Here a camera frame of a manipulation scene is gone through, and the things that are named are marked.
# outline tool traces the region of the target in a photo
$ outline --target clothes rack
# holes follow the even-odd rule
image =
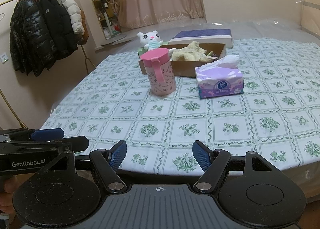
[[[4,5],[6,3],[9,3],[11,1],[14,1],[14,0],[7,0],[5,2],[2,2],[0,3],[0,6],[1,5]],[[83,51],[83,54],[84,54],[84,63],[85,63],[85,68],[86,68],[86,71],[87,71],[87,74],[89,74],[89,71],[88,71],[88,65],[87,65],[87,60],[89,60],[89,62],[92,64],[92,66],[94,67],[94,69],[96,68],[96,66],[92,63],[92,61],[90,60],[89,57],[87,57],[87,54],[83,48],[83,46],[81,45],[81,48],[82,48],[82,51]],[[8,100],[6,99],[6,97],[4,96],[3,92],[1,91],[1,88],[0,88],[0,95],[2,96],[2,98],[4,99],[5,103],[7,104],[7,106],[9,107],[10,111],[12,112],[12,114],[14,115],[14,117],[17,119],[17,121],[19,122],[20,126],[22,128],[27,128],[27,126],[19,119],[19,117],[17,116],[17,114],[15,113],[15,111],[12,109],[10,103],[8,102]]]

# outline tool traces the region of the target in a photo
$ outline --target blue oval logo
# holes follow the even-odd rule
[[[221,81],[220,83],[218,83],[218,89],[221,90],[221,89],[224,89],[227,87],[227,82],[226,81]]]

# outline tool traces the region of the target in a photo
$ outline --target book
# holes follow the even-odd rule
[[[199,43],[221,43],[227,48],[233,47],[231,29],[199,29],[181,31],[169,41],[169,44],[189,44],[192,41]]]

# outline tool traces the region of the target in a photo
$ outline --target floral tablecloth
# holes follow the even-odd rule
[[[320,47],[260,38],[235,40],[244,94],[199,99],[194,78],[153,95],[138,54],[107,57],[54,110],[43,128],[87,136],[92,150],[128,145],[121,169],[200,175],[192,143],[233,155],[257,151],[279,169],[320,160]]]

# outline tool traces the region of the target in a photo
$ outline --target pink tumbler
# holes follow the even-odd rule
[[[167,95],[177,88],[168,52],[167,48],[157,48],[140,56],[155,95]]]

